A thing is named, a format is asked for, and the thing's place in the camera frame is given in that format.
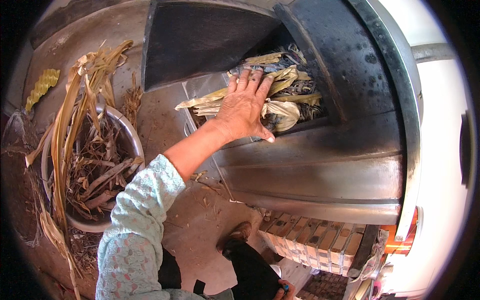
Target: brick base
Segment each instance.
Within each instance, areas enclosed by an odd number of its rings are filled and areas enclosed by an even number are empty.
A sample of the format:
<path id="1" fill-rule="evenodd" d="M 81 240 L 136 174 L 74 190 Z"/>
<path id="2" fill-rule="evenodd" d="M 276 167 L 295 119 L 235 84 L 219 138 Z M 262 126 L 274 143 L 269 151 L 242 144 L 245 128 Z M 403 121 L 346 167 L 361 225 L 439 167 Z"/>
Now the brick base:
<path id="1" fill-rule="evenodd" d="M 274 213 L 261 224 L 259 233 L 279 255 L 347 276 L 365 226 Z"/>

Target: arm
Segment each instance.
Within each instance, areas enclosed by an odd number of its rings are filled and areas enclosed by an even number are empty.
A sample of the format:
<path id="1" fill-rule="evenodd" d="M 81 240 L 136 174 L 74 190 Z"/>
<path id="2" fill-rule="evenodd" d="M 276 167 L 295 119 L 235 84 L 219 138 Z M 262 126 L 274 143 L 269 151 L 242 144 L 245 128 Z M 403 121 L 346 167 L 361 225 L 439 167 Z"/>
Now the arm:
<path id="1" fill-rule="evenodd" d="M 250 70 L 245 70 L 238 83 L 237 77 L 232 76 L 217 116 L 165 151 L 164 155 L 183 180 L 188 180 L 201 163 L 231 141 L 245 136 L 275 141 L 273 134 L 260 123 L 260 112 L 273 78 L 265 78 L 259 86 L 263 72 L 254 71 L 250 80 L 249 75 Z"/>
<path id="2" fill-rule="evenodd" d="M 258 86 L 262 71 L 244 71 L 230 79 L 218 115 L 139 172 L 117 196 L 112 225 L 98 246 L 96 299 L 144 294 L 169 299 L 157 282 L 162 264 L 163 222 L 175 197 L 198 166 L 224 144 L 244 136 L 275 138 L 260 123 L 260 112 L 273 78 Z"/>

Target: yellow corrugated paper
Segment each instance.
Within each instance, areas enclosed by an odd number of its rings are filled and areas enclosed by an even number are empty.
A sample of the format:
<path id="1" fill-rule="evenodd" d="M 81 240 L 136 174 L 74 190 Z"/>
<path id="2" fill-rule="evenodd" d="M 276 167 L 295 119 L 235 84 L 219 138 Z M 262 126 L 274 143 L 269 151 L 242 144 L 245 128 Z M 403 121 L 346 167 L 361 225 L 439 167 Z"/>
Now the yellow corrugated paper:
<path id="1" fill-rule="evenodd" d="M 45 95 L 48 88 L 55 86 L 60 76 L 60 70 L 47 69 L 43 71 L 42 76 L 35 83 L 35 88 L 30 92 L 27 98 L 25 110 L 29 112 L 33 104 L 37 103 L 41 96 Z"/>

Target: leg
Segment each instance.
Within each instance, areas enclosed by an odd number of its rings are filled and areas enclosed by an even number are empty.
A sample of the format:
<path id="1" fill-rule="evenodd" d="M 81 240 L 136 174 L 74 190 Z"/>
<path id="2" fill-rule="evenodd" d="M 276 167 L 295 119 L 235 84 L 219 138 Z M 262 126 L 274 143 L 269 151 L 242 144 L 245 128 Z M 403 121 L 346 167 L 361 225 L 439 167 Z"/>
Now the leg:
<path id="1" fill-rule="evenodd" d="M 181 288 L 180 267 L 175 256 L 163 248 L 163 262 L 158 271 L 158 282 L 162 288 Z"/>
<path id="2" fill-rule="evenodd" d="M 235 300 L 271 300 L 282 286 L 275 271 L 263 257 L 246 243 L 252 230 L 249 222 L 238 225 L 226 242 L 217 249 L 230 260 L 237 275 L 237 285 L 232 288 Z"/>

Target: metal pipe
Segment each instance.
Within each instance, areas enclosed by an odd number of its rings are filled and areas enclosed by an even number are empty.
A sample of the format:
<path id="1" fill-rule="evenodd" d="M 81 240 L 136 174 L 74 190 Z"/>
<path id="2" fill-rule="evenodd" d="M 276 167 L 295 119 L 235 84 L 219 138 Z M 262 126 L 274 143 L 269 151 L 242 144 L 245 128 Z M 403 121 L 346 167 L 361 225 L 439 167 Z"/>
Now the metal pipe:
<path id="1" fill-rule="evenodd" d="M 418 45 L 411 47 L 411 50 L 416 63 L 455 58 L 455 52 L 447 43 Z"/>

